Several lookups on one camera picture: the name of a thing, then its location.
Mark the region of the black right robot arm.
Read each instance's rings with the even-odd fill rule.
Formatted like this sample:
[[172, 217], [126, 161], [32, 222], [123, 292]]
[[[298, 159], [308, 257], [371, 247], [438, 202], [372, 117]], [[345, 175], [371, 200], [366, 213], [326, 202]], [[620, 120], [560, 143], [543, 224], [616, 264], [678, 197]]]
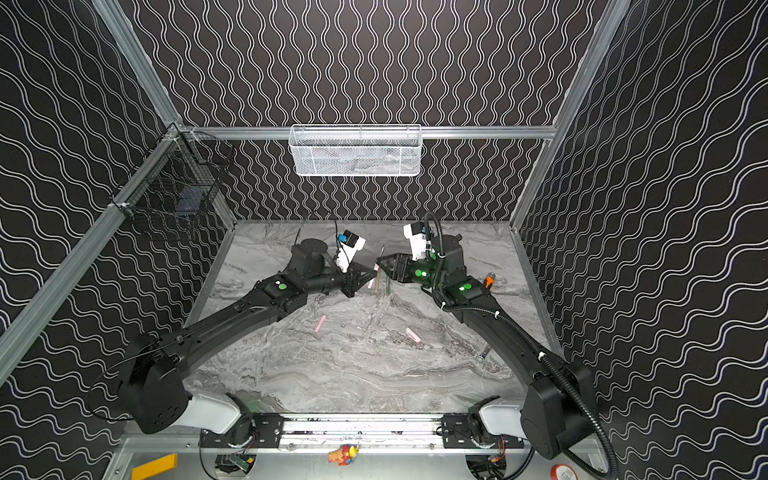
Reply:
[[393, 281], [415, 283], [440, 311], [480, 335], [511, 369], [525, 398], [511, 425], [484, 420], [491, 435], [525, 439], [546, 459], [563, 454], [596, 479], [615, 479], [618, 457], [597, 412], [594, 378], [557, 355], [508, 315], [485, 283], [468, 273], [461, 238], [445, 235], [425, 257], [383, 255], [379, 269]]

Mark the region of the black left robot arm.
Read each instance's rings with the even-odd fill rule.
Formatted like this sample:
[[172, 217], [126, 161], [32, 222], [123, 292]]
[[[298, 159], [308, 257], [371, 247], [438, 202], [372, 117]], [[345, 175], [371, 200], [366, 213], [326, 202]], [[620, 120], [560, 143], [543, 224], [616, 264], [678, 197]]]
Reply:
[[358, 262], [339, 267], [319, 239], [293, 246], [286, 267], [258, 281], [224, 309], [170, 334], [135, 338], [118, 366], [117, 404], [145, 434], [170, 427], [206, 430], [232, 445], [248, 442], [253, 415], [232, 394], [187, 387], [185, 378], [230, 345], [306, 305], [312, 294], [351, 298], [377, 272]]

